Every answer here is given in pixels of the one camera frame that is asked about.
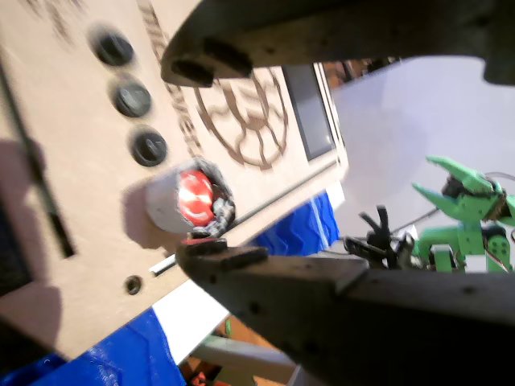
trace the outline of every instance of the screw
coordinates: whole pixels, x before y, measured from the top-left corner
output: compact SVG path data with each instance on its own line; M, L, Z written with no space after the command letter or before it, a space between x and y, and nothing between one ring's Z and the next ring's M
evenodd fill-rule
M100 38L95 52L100 61L110 66L123 66L134 57L134 50L120 35L108 33Z
M133 140L132 156L142 166L157 166L167 157L167 143L153 131L143 131Z
M126 282L124 283L124 286L126 288L126 291L129 295L135 295L139 292L139 290L142 288L143 280L140 278L140 276L129 276L126 278Z
M150 111L152 98L142 84L131 82L118 86L114 93L114 105L126 117L139 118Z

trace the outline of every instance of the wooden panel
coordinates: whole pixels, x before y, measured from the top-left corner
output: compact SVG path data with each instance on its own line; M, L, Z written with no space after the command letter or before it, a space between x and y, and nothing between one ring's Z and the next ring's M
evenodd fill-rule
M159 0L157 18L168 18L165 35L176 31L194 5ZM187 279L179 267L157 278L148 272L183 237L160 231L145 213L145 186L154 175L192 154L202 154L221 168L235 192L238 213L244 215L339 157L337 166L227 234L229 243L240 244L340 179L347 168L340 150L307 162L277 68L272 71L285 104L283 117L288 116L286 151L270 168L239 163L206 128L195 90L167 88L161 81L148 20L149 14L136 0L0 3L3 62L76 249L75 256L62 256L2 103L0 193L34 281L1 297L0 315L68 357L81 354ZM126 36L136 55L133 63L110 68L97 60L89 42L100 26ZM256 74L270 75L268 70ZM112 106L109 91L127 76L142 82L153 98L145 117L123 117ZM266 85L270 79L259 81ZM231 83L238 104L246 98L250 103L246 111L257 111L259 118L256 109L263 99L249 85L244 80ZM216 107L217 92L208 90L212 96L202 99ZM281 108L277 90L269 87L266 99L270 106L279 103ZM274 116L274 125L280 123L280 115ZM167 160L155 168L139 166L130 156L127 143L139 124L152 126L167 141ZM238 134L232 125L222 121L217 127L234 142ZM273 147L270 135L266 140L266 146ZM255 155L255 145L249 151ZM123 285L130 275L143 280L135 296L128 295Z

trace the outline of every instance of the green robot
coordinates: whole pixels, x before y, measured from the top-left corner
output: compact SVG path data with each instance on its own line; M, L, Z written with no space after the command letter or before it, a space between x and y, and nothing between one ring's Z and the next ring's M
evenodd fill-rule
M459 224L425 229L418 240L406 235L392 247L394 239L388 228L386 210L377 207L379 224L365 213L360 214L373 228L366 242L345 237L345 248L366 258L376 268L464 271L466 256L486 253L489 272L511 272L510 245L499 223L515 226L515 196L506 195L497 181L449 158L431 156L427 161L449 172L442 193L418 184L413 187Z

